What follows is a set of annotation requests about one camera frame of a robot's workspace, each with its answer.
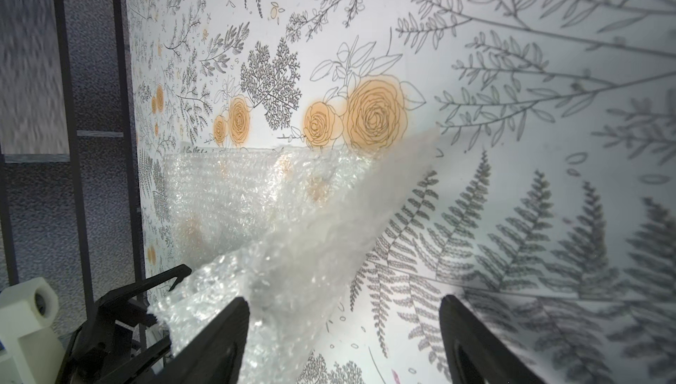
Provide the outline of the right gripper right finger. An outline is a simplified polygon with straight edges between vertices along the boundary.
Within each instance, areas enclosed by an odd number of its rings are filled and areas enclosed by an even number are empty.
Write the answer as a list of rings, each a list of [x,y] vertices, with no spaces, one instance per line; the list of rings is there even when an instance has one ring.
[[[453,383],[543,383],[457,297],[442,299],[439,324]]]

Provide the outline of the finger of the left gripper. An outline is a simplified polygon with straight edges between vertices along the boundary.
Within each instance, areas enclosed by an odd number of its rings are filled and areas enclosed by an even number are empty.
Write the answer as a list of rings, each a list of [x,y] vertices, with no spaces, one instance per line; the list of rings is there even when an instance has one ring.
[[[160,359],[170,352],[171,339],[165,336],[146,351],[135,356],[129,362],[105,374],[100,383],[127,384],[140,382],[144,373],[150,370]]]
[[[163,271],[150,278],[143,279],[136,283],[125,285],[114,289],[97,301],[97,308],[105,310],[125,309],[126,307],[144,309],[144,304],[137,300],[138,296],[143,297],[144,294],[159,285],[163,285],[168,281],[174,280],[171,289],[181,283],[186,277],[192,273],[192,269],[186,264],[180,264],[170,270]]]

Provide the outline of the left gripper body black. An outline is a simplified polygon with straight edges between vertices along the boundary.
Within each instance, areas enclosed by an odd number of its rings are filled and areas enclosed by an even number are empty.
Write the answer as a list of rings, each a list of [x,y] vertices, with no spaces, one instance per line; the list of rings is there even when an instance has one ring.
[[[146,351],[134,338],[133,329],[156,324],[144,309],[105,310],[97,308],[92,318],[84,322],[71,336],[57,383],[100,383],[100,379]],[[140,379],[156,376],[152,368]]]

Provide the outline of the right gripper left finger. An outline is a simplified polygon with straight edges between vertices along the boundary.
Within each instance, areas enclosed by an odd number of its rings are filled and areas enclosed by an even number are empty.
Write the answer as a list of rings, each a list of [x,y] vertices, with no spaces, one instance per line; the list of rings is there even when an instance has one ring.
[[[158,375],[143,383],[236,384],[248,338],[250,310],[235,298]]]

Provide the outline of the clear bubble wrap sheet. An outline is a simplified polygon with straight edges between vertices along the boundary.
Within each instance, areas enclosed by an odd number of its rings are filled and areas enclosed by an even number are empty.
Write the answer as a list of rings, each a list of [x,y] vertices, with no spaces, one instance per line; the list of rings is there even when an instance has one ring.
[[[174,251],[189,275],[153,301],[172,355],[210,336],[236,299],[249,317],[242,383],[293,383],[378,238],[429,171],[425,132],[380,150],[176,153],[164,160]]]

